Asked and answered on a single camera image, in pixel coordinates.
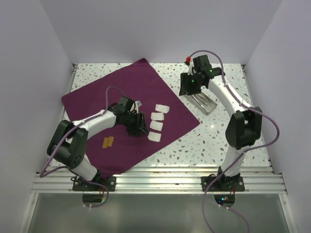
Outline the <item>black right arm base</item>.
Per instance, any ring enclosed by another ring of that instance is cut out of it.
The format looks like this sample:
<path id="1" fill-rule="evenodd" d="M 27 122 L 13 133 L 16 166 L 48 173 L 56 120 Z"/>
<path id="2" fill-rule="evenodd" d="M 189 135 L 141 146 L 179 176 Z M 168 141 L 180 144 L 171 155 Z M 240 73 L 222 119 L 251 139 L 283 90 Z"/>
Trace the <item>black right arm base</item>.
<path id="1" fill-rule="evenodd" d="M 201 187 L 205 192 L 207 187 L 216 179 L 215 174 L 210 174 L 209 176 L 201 177 Z M 208 192 L 243 192 L 245 191 L 244 181 L 240 173 L 233 177 L 229 176 L 221 176 L 217 181 L 215 181 L 210 188 L 207 190 Z"/>

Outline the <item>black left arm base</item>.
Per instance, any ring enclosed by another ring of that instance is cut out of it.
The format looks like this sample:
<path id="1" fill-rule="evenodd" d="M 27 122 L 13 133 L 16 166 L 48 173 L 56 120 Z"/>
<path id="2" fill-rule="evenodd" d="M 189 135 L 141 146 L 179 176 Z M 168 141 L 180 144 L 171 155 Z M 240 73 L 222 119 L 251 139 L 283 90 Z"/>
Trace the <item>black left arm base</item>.
<path id="1" fill-rule="evenodd" d="M 70 179 L 73 182 L 73 191 L 92 192 L 92 191 L 108 191 L 114 192 L 117 184 L 117 178 L 110 176 L 108 178 L 102 178 L 97 172 L 95 177 L 88 181 L 80 176 L 74 176 Z"/>

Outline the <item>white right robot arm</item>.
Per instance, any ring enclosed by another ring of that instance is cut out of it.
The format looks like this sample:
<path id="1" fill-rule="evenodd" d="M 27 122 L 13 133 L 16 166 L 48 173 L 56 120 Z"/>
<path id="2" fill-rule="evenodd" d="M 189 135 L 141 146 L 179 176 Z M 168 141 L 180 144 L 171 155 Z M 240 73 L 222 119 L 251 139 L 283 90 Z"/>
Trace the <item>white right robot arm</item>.
<path id="1" fill-rule="evenodd" d="M 251 111 L 251 105 L 232 89 L 224 73 L 223 65 L 212 67 L 208 56 L 186 58 L 188 72 L 180 75 L 180 96 L 194 96 L 202 92 L 202 87 L 211 91 L 225 107 L 230 120 L 225 131 L 228 150 L 225 160 L 219 168 L 216 184 L 221 190 L 228 190 L 234 184 L 233 177 L 238 176 L 244 160 L 241 155 L 260 138 L 262 116 L 261 109 Z"/>

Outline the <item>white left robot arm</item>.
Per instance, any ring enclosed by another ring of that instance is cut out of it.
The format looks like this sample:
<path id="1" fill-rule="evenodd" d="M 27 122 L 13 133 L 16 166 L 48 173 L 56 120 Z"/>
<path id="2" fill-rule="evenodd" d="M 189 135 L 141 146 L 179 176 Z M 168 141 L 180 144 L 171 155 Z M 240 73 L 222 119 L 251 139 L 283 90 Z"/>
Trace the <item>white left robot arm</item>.
<path id="1" fill-rule="evenodd" d="M 52 159 L 63 164 L 80 178 L 89 190 L 101 185 L 100 172 L 86 158 L 87 141 L 103 130 L 123 125 L 130 136 L 147 134 L 144 113 L 139 111 L 140 101 L 121 97 L 118 103 L 78 121 L 62 120 L 48 145 L 49 165 Z"/>

